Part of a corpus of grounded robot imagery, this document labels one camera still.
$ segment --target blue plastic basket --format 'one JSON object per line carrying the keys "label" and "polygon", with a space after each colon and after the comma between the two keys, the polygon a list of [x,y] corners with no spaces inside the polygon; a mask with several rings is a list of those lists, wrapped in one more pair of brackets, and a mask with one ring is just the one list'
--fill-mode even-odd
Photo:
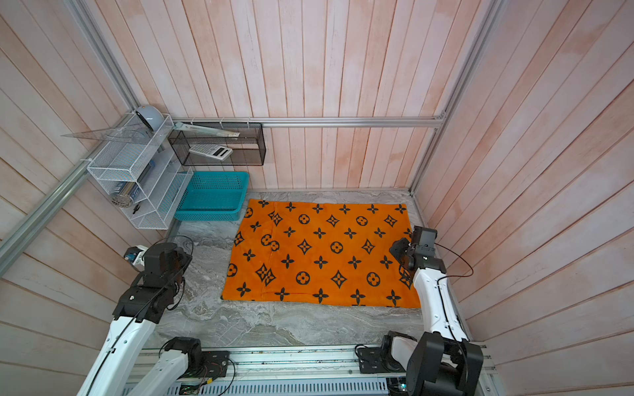
{"label": "blue plastic basket", "polygon": [[248,185],[246,172],[195,172],[174,217],[181,221],[236,221]]}

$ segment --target vent grille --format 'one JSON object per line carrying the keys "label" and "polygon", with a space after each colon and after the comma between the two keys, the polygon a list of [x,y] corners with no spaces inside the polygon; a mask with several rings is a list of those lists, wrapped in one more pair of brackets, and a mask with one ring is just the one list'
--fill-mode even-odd
{"label": "vent grille", "polygon": [[[227,383],[211,383],[200,389],[199,395],[218,396],[227,389]],[[177,395],[180,384],[170,387],[166,395]],[[126,396],[132,386],[126,387],[123,396]],[[265,380],[265,381],[236,381],[231,385],[225,395],[387,395],[387,383],[385,378],[324,378],[314,380]]]}

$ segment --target black mesh basket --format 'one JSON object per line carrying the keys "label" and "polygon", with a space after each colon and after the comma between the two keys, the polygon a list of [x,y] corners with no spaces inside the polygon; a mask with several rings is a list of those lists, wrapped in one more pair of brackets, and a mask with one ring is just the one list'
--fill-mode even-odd
{"label": "black mesh basket", "polygon": [[[172,130],[169,142],[176,152],[181,164],[185,166],[261,166],[264,164],[266,146],[264,145],[264,133],[262,124],[253,122],[194,122],[194,125],[224,129],[226,131],[239,132],[239,137],[215,137],[200,132]],[[191,153],[190,148],[194,144],[219,144],[231,148],[233,152],[224,161],[209,158],[204,155]]]}

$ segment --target white metal mesh organizer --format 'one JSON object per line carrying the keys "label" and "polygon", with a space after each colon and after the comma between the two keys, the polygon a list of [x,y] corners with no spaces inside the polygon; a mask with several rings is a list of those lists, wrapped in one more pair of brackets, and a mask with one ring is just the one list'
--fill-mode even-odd
{"label": "white metal mesh organizer", "polygon": [[[148,144],[110,141],[92,159],[88,171],[110,194],[121,181],[134,181],[139,186],[132,206],[121,211],[137,228],[168,229],[180,199],[183,197],[193,170],[179,172],[181,164],[172,150],[157,152],[174,127],[169,114]],[[151,131],[137,116],[132,116],[124,127]],[[153,167],[139,177],[153,161]]]}

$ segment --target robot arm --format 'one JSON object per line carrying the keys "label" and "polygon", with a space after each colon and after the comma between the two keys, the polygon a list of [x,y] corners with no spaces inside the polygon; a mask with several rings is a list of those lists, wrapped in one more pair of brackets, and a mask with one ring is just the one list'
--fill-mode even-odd
{"label": "robot arm", "polygon": [[[120,395],[141,348],[165,309],[174,303],[176,285],[191,262],[191,255],[175,243],[160,243],[146,250],[145,268],[119,298],[115,319],[97,359],[79,390],[80,396]],[[188,371],[202,364],[200,341],[175,338],[165,346],[154,368],[131,394],[158,395]]]}
{"label": "robot arm", "polygon": [[[444,262],[435,257],[435,229],[414,227],[411,242],[403,238],[390,252],[409,271],[420,298],[426,332],[419,341],[390,332],[381,355],[386,367],[406,369],[409,395],[473,396],[484,357],[469,343],[447,288]],[[456,367],[442,363],[449,355]]]}

